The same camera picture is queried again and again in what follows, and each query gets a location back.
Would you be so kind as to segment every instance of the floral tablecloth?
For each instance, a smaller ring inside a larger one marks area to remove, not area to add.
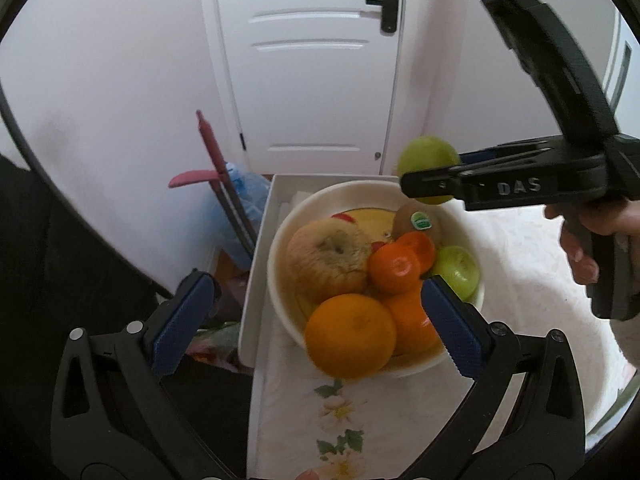
[[[457,203],[447,205],[462,207]],[[590,313],[584,288],[572,282],[558,247],[559,221],[538,207],[475,212],[461,218],[476,243],[486,296],[482,314],[515,332],[545,335],[560,328],[569,339],[582,385],[587,431],[615,402],[634,373],[615,344],[608,322]],[[248,473],[293,480],[314,469],[322,480],[394,478],[404,471],[452,415],[471,381],[446,359],[405,378],[375,376],[357,382],[322,375],[305,351],[264,306],[259,351],[255,449]],[[480,448],[499,436],[522,377],[511,381]]]

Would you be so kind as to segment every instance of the kiwi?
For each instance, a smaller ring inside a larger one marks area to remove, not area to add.
[[[436,247],[442,241],[442,230],[436,212],[437,206],[426,205],[411,200],[396,212],[391,237],[398,240],[405,233],[422,231],[427,233]]]
[[[319,304],[367,287],[371,240],[356,224],[337,218],[298,229],[287,244],[286,264],[296,291]]]

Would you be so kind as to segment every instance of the screw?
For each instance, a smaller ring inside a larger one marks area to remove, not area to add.
[[[507,328],[507,326],[500,321],[491,323],[491,332],[493,332],[495,335],[507,335],[508,331],[509,329]]]
[[[562,332],[560,332],[559,330],[552,330],[551,331],[551,338],[554,341],[558,341],[559,343],[564,342],[564,334]]]
[[[137,334],[142,330],[142,321],[132,321],[127,325],[127,332],[130,334]]]
[[[82,337],[82,334],[84,334],[84,330],[81,328],[75,328],[69,332],[69,339],[71,339],[71,341],[78,341],[78,339]]]

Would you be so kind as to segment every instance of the door handle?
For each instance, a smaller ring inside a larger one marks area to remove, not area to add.
[[[380,30],[393,34],[398,30],[398,7],[400,0],[365,0],[367,5],[382,7]]]

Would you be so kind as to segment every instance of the human hand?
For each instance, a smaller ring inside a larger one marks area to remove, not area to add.
[[[558,210],[549,205],[545,209],[546,218],[556,218]],[[640,202],[618,200],[615,202],[593,202],[583,205],[578,218],[592,233],[603,236],[616,233],[630,236],[630,256],[633,269],[633,292],[640,291]],[[562,225],[560,246],[566,253],[574,281],[579,285],[597,283],[600,268],[593,258],[584,253],[580,241]]]

